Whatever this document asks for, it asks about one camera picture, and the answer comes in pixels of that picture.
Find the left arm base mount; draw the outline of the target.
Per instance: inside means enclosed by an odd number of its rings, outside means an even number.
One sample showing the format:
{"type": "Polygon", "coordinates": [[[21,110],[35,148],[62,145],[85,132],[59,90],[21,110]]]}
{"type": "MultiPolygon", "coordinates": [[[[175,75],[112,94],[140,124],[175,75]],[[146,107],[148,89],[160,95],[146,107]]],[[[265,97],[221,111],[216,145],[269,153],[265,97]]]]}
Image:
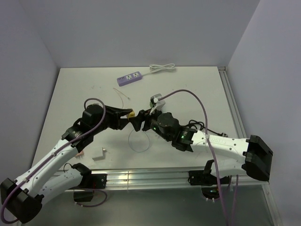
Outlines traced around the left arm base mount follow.
{"type": "Polygon", "coordinates": [[[108,195],[105,192],[107,182],[107,174],[91,174],[83,177],[82,182],[73,186],[73,200],[76,205],[81,207],[96,207],[106,202],[108,195]],[[89,204],[93,198],[100,196],[101,201],[97,204],[89,204]]]}

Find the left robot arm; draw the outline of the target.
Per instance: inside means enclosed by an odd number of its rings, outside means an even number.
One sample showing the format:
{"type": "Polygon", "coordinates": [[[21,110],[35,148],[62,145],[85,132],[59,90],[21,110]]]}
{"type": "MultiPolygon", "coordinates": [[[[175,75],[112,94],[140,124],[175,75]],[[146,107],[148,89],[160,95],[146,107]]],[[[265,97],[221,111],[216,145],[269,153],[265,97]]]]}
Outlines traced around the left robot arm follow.
{"type": "Polygon", "coordinates": [[[52,176],[70,159],[91,144],[94,136],[107,128],[122,130],[129,122],[125,116],[132,109],[92,104],[62,135],[57,144],[38,163],[16,179],[5,179],[0,185],[2,207],[0,219],[5,224],[27,223],[42,206],[65,190],[86,188],[92,182],[91,170],[81,163],[62,175],[52,176]]]}

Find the yellow plug adapter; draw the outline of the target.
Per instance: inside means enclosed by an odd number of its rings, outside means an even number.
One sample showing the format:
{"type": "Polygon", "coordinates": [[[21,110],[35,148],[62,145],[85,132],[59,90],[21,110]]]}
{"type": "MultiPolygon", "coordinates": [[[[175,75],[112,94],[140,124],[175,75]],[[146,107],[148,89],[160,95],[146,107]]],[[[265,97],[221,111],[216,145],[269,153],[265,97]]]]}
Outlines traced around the yellow plug adapter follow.
{"type": "Polygon", "coordinates": [[[127,118],[133,118],[135,117],[135,112],[134,111],[131,111],[129,114],[127,114],[127,118]]]}

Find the white plug adapter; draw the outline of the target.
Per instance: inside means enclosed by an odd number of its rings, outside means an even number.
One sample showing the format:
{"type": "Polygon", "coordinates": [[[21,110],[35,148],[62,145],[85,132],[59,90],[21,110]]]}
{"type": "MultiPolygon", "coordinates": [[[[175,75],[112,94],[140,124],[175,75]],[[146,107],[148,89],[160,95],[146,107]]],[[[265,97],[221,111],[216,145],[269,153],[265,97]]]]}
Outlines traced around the white plug adapter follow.
{"type": "Polygon", "coordinates": [[[92,153],[91,153],[91,158],[93,161],[100,161],[105,159],[105,154],[106,154],[106,149],[101,147],[101,148],[95,148],[92,153]]]}

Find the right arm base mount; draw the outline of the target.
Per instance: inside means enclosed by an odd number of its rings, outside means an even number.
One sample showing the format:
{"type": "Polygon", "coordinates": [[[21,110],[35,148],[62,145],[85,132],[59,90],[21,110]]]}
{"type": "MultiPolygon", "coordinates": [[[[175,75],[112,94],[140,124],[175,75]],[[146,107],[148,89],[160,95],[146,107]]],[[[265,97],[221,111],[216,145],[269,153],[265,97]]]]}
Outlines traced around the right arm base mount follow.
{"type": "Polygon", "coordinates": [[[209,200],[220,198],[217,178],[211,174],[205,174],[203,170],[190,170],[188,183],[191,186],[201,186],[202,195],[209,200]]]}

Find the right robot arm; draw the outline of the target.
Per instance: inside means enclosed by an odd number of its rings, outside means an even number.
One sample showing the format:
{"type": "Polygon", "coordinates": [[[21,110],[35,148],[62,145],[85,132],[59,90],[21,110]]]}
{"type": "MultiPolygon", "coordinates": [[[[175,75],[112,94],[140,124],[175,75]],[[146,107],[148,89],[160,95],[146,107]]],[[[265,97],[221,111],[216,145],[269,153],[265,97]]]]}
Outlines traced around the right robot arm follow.
{"type": "Polygon", "coordinates": [[[256,135],[249,138],[229,138],[206,135],[205,132],[182,126],[171,113],[141,110],[129,118],[135,131],[153,130],[171,142],[173,148],[188,152],[209,152],[213,158],[204,169],[204,180],[210,184],[219,178],[247,174],[258,181],[269,181],[273,152],[263,139],[256,135]]]}

